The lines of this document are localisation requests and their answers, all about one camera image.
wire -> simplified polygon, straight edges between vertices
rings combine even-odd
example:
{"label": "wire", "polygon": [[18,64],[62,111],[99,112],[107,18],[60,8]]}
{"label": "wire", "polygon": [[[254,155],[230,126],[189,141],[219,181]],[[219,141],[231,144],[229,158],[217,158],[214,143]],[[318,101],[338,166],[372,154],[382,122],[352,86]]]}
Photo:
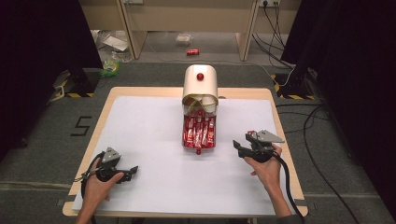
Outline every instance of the wire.
{"label": "wire", "polygon": [[317,163],[315,162],[311,150],[309,148],[309,145],[307,143],[306,140],[306,124],[309,121],[309,119],[312,117],[312,115],[314,115],[320,108],[322,107],[322,105],[317,106],[308,116],[308,118],[305,120],[304,123],[304,144],[305,144],[305,148],[306,151],[308,152],[309,158],[311,159],[312,163],[314,164],[315,168],[317,169],[319,175],[322,177],[322,179],[326,182],[326,184],[332,189],[332,191],[335,193],[335,195],[338,197],[338,199],[341,201],[341,203],[344,205],[344,207],[347,209],[347,211],[349,212],[349,214],[353,217],[353,219],[355,220],[355,223],[359,224],[358,219],[355,217],[355,215],[353,214],[352,210],[349,208],[349,206],[347,205],[347,203],[344,201],[344,199],[341,197],[341,195],[337,192],[337,190],[332,186],[332,184],[329,182],[329,180],[327,180],[327,178],[324,176],[324,174],[320,171],[320,169],[318,168]]}
{"label": "wire", "polygon": [[292,69],[292,67],[291,67],[290,65],[286,64],[285,62],[282,62],[282,61],[279,60],[273,53],[271,53],[268,49],[266,49],[265,47],[263,47],[263,46],[259,43],[259,41],[256,39],[256,37],[255,37],[254,35],[252,35],[252,37],[253,37],[254,41],[256,42],[256,44],[259,46],[259,48],[260,48],[262,51],[264,51],[265,53],[268,54],[268,58],[272,57],[272,58],[274,58],[275,60],[277,60],[279,63],[282,63],[283,65],[286,66],[286,67],[275,66],[275,65],[272,64],[271,59],[270,59],[269,61],[270,61],[271,65],[272,65],[273,67],[281,68],[281,69],[288,69],[288,68],[289,68],[289,69]]}
{"label": "wire", "polygon": [[270,22],[271,28],[274,31],[275,39],[277,40],[277,42],[279,42],[279,44],[281,44],[283,46],[283,48],[285,48],[285,45],[283,44],[282,37],[280,36],[280,33],[279,34],[277,33],[276,28],[272,24],[272,21],[271,21],[270,17],[267,14],[266,6],[264,7],[264,14],[265,14],[265,17],[267,18],[267,20]]}

black cable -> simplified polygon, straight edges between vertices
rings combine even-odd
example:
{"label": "black cable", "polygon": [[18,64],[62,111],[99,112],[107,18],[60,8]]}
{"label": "black cable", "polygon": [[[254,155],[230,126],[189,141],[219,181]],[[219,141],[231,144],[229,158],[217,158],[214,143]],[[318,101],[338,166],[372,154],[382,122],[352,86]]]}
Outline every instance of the black cable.
{"label": "black cable", "polygon": [[355,215],[353,214],[352,210],[349,208],[349,206],[347,205],[347,203],[344,201],[344,199],[341,197],[341,195],[337,192],[337,190],[332,186],[332,184],[330,184],[330,182],[327,180],[327,178],[324,176],[324,174],[319,170],[317,163],[315,162],[312,154],[311,154],[311,150],[308,146],[308,143],[306,141],[306,123],[309,121],[309,119],[311,118],[311,116],[313,114],[315,114],[320,108],[322,107],[322,105],[319,105],[318,107],[316,107],[311,114],[309,115],[309,117],[305,120],[304,123],[304,144],[305,144],[305,148],[306,151],[308,152],[309,158],[311,159],[312,163],[314,164],[315,168],[317,169],[319,175],[323,178],[323,180],[326,182],[326,184],[332,189],[332,191],[335,193],[335,195],[338,197],[338,199],[341,201],[341,203],[344,205],[344,207],[347,209],[347,211],[349,212],[349,214],[353,217],[353,219],[355,220],[355,223],[359,224],[358,219],[355,217]]}
{"label": "black cable", "polygon": [[284,105],[276,105],[276,107],[282,107],[282,106],[290,106],[290,105],[315,105],[315,106],[322,106],[323,104],[284,104]]}
{"label": "black cable", "polygon": [[285,171],[286,193],[288,194],[288,198],[289,198],[290,204],[293,207],[293,209],[296,212],[296,214],[300,217],[301,221],[303,223],[305,223],[305,219],[304,219],[303,215],[301,214],[300,210],[297,208],[297,205],[294,202],[293,197],[291,196],[289,167],[286,164],[286,162],[282,158],[280,158],[280,156],[276,152],[274,152],[273,156],[276,158],[277,161],[280,162],[280,164],[282,164],[283,170]]}
{"label": "black cable", "polygon": [[[267,42],[265,42],[264,40],[262,40],[258,34],[256,34],[256,36],[257,36],[257,38],[258,38],[264,45],[271,46],[270,44],[268,44]],[[277,46],[273,46],[273,48],[274,48],[274,49],[279,49],[279,50],[282,50],[282,51],[283,51],[282,48],[278,48]]]}
{"label": "black cable", "polygon": [[265,14],[265,17],[267,18],[268,22],[270,22],[271,28],[272,28],[273,31],[274,31],[274,37],[275,37],[275,39],[277,40],[277,42],[279,42],[279,44],[281,44],[281,45],[283,46],[283,48],[285,48],[285,45],[284,45],[283,42],[281,41],[281,38],[282,38],[282,37],[280,36],[280,34],[277,33],[276,28],[275,28],[274,25],[272,24],[271,19],[270,19],[270,17],[269,17],[268,14],[267,14],[266,5],[264,5],[264,14]]}
{"label": "black cable", "polygon": [[[309,114],[305,114],[305,113],[299,113],[299,112],[289,112],[289,111],[285,111],[285,112],[279,112],[279,113],[277,113],[277,114],[296,114],[296,115],[304,115],[304,116],[309,116]],[[315,118],[315,119],[323,119],[323,120],[330,120],[330,119],[325,119],[325,118],[321,118],[321,117],[318,117],[318,116],[313,116],[312,118]]]}
{"label": "black cable", "polygon": [[274,58],[275,60],[277,60],[279,63],[282,63],[283,65],[287,66],[288,68],[292,69],[292,67],[284,62],[282,62],[281,60],[279,60],[274,54],[272,54],[271,52],[269,52],[265,47],[263,47],[259,41],[256,39],[256,37],[254,35],[252,35],[254,41],[256,42],[256,44],[259,46],[259,48],[264,51],[265,53],[267,53],[269,56],[271,56],[272,58]]}

hand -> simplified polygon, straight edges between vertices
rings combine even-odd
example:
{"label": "hand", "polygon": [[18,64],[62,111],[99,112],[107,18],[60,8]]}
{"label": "hand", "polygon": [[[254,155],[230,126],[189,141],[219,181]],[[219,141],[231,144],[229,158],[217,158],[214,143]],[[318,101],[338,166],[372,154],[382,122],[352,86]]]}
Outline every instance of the hand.
{"label": "hand", "polygon": [[[282,148],[272,144],[275,152],[280,156],[282,153]],[[275,157],[272,157],[269,161],[265,163],[259,163],[250,157],[244,158],[245,162],[254,171],[251,175],[256,175],[259,177],[260,181],[264,185],[265,190],[267,190],[270,196],[271,202],[273,204],[275,213],[277,217],[288,217],[291,216],[291,211],[285,198],[283,197],[282,189],[280,188],[280,163]]]}
{"label": "hand", "polygon": [[[92,167],[96,167],[100,158],[96,159]],[[96,175],[91,175],[87,180],[87,185],[84,192],[84,200],[82,201],[81,210],[79,210],[76,223],[88,223],[97,206],[103,201],[110,201],[108,193],[114,184],[117,183],[124,176],[123,172],[117,173],[107,182],[102,182]]]}
{"label": "hand", "polygon": [[[282,154],[282,148],[275,144],[272,144],[272,146],[275,149],[275,152],[280,156],[280,154]],[[275,157],[272,157],[265,163],[259,163],[250,157],[245,157],[244,160],[254,169],[250,174],[256,175],[267,191],[280,188],[280,163]]]}

wall outlet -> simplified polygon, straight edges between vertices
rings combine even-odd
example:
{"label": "wall outlet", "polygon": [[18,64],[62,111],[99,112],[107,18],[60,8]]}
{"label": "wall outlet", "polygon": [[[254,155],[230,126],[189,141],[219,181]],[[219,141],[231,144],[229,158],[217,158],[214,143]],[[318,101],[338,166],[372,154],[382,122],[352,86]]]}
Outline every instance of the wall outlet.
{"label": "wall outlet", "polygon": [[264,1],[267,1],[267,7],[279,7],[280,0],[260,0],[260,7],[264,7]]}

